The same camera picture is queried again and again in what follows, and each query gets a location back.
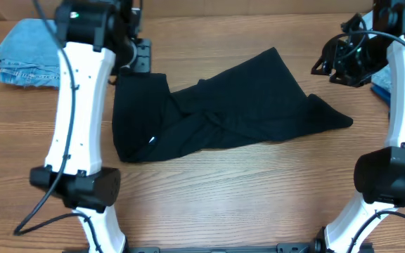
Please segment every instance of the wood grain surface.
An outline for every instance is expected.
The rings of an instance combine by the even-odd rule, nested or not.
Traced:
[[[48,17],[53,17],[62,1],[39,0]],[[372,7],[372,0],[144,0],[144,16],[366,13]],[[32,0],[0,0],[0,16],[5,20],[38,18]]]
[[[284,143],[204,150],[167,162],[123,164],[115,152],[109,86],[101,134],[103,163],[120,168],[116,208],[131,246],[221,247],[311,240],[354,194],[360,155],[383,146],[388,107],[369,86],[353,89],[310,75],[323,45],[352,14],[146,20],[153,70],[177,91],[274,46],[308,95],[354,118],[348,129]],[[0,22],[0,42],[14,26]],[[0,252],[60,252],[86,247],[76,219],[22,237],[13,229],[42,192],[29,185],[53,134],[57,91],[0,83]],[[69,212],[51,198],[30,223]],[[389,217],[368,238],[377,252],[405,252],[405,220]]]

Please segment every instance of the green led light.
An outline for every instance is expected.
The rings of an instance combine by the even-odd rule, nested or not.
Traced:
[[[79,13],[77,13],[77,12],[75,12],[75,11],[72,11],[71,13],[70,13],[70,18],[78,18],[79,17]]]

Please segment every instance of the blue jeans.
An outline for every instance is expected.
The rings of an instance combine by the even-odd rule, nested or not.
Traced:
[[[52,20],[49,24],[56,28]],[[59,87],[57,46],[41,20],[21,20],[1,43],[0,82]]]

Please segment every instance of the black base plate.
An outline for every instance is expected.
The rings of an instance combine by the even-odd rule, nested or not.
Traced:
[[[312,253],[310,243],[290,242],[279,243],[277,246],[265,247],[217,247],[217,248],[182,248],[182,249],[159,249],[158,247],[135,247],[130,248],[129,253]],[[364,243],[359,253],[374,253],[371,243]]]

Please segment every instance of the blue fabric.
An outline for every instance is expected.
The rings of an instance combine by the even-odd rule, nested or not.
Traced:
[[[54,21],[48,22],[56,30]],[[59,87],[57,46],[41,20],[21,20],[2,41],[0,82]]]
[[[371,77],[371,82],[386,90],[386,92],[392,93],[392,71],[390,70],[390,66],[387,65],[376,72]]]
[[[384,100],[384,102],[390,106],[390,101],[391,101],[391,94],[390,92],[388,92],[386,89],[384,89],[383,87],[377,85],[377,84],[373,84],[371,87],[371,90],[378,95],[382,100]]]

